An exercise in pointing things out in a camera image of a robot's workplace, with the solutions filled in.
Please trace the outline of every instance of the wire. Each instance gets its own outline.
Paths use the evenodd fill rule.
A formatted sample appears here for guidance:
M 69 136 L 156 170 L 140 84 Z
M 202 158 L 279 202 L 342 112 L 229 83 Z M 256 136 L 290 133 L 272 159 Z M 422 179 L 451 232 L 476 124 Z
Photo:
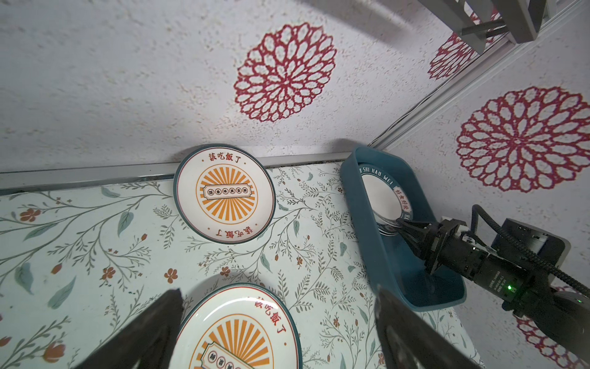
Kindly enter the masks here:
M 590 289 L 588 287 L 584 286 L 573 277 L 562 272 L 556 266 L 529 250 L 519 239 L 512 236 L 504 228 L 500 227 L 500 225 L 496 223 L 492 217 L 490 217 L 490 215 L 479 205 L 473 205 L 471 208 L 471 233 L 475 234 L 477 231 L 478 216 L 480 216 L 497 234 L 499 234 L 502 238 L 512 244 L 512 246 L 516 247 L 518 251 L 522 252 L 526 257 L 528 257 L 531 262 L 537 264 L 548 273 L 553 274 L 560 280 L 569 284 L 579 293 L 585 295 L 586 297 L 590 297 Z

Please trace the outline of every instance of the orange flower print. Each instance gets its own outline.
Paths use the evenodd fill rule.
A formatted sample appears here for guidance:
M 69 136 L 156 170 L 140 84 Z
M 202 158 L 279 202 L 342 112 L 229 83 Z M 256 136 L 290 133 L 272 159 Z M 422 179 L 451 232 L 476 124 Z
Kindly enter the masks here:
M 116 271 L 112 266 L 109 266 L 108 268 L 104 268 L 103 269 L 104 274 L 103 274 L 102 279 L 104 279 L 104 280 L 106 280 L 107 278 L 111 279 L 113 277 L 113 275 L 115 274 L 115 272 Z
M 227 277 L 228 275 L 230 275 L 231 270 L 224 266 L 223 268 L 221 268 L 221 271 L 219 272 L 222 276 Z
M 168 283 L 172 283 L 176 278 L 178 278 L 176 269 L 168 269 L 168 273 L 164 273 L 164 278 L 168 278 Z
M 21 221 L 35 221 L 35 217 L 41 214 L 41 210 L 29 209 L 21 213 Z
M 53 269 L 51 269 L 51 274 L 57 274 L 57 272 L 59 272 L 61 270 L 61 263 L 59 263 L 58 265 L 54 266 Z
M 8 345 L 12 337 L 4 337 L 0 339 L 0 347 Z
M 43 360 L 48 363 L 57 363 L 57 361 L 64 355 L 65 345 L 57 345 L 55 346 L 55 342 L 52 342 L 47 348 L 45 349 L 45 353 L 43 353 Z

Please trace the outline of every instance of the teal dish rack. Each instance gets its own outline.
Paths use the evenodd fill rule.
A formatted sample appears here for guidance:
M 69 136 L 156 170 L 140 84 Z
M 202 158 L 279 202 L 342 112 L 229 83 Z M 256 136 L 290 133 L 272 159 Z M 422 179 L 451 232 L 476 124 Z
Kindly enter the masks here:
M 359 242 L 359 248 L 375 293 L 389 290 L 413 311 L 430 311 L 465 301 L 463 277 L 442 266 L 433 275 L 424 272 L 424 261 L 417 258 L 400 236 L 379 233 L 359 164 L 376 165 L 402 187 L 414 209 L 414 220 L 436 221 L 412 168 L 401 158 L 368 147 L 358 147 L 340 169 L 346 202 Z

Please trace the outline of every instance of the plate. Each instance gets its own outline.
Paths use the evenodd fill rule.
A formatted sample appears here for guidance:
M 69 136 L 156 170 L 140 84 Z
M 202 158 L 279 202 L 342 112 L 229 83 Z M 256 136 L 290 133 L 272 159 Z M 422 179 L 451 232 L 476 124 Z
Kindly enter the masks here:
M 202 237 L 235 244 L 259 236 L 273 218 L 273 182 L 250 154 L 228 145 L 193 151 L 174 176 L 174 201 Z
M 205 297 L 181 325 L 170 368 L 301 369 L 293 318 L 275 294 L 236 283 Z
M 413 219 L 408 197 L 389 173 L 371 164 L 359 165 L 359 171 L 382 234 L 391 235 L 398 218 Z

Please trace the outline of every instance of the red flower print on wall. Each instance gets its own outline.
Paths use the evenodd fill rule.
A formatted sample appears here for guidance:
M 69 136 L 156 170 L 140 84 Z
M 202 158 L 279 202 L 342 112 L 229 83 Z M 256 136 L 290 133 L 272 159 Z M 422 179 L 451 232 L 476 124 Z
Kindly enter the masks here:
M 500 13 L 494 10 L 492 19 L 500 18 Z M 475 24 L 479 24 L 480 19 L 475 13 L 471 14 L 471 20 Z M 490 37 L 486 40 L 486 47 L 494 43 L 499 36 Z M 469 45 L 467 45 L 456 33 L 453 33 L 440 48 L 438 48 L 437 55 L 430 62 L 431 79 L 441 79 L 451 77 L 453 74 L 461 70 L 476 54 Z
M 332 37 L 322 27 L 285 25 L 248 53 L 234 84 L 235 102 L 261 122 L 298 113 L 330 80 L 335 55 Z
M 574 292 L 570 287 L 556 287 L 559 291 Z M 524 333 L 526 341 L 533 344 L 539 352 L 546 358 L 553 360 L 560 368 L 567 369 L 581 369 L 588 368 L 584 366 L 582 361 L 574 354 L 560 346 L 554 340 L 547 337 L 535 322 L 523 316 L 523 318 L 516 317 L 518 329 Z
M 590 107 L 559 87 L 511 91 L 475 111 L 457 142 L 461 166 L 486 186 L 553 188 L 590 166 Z

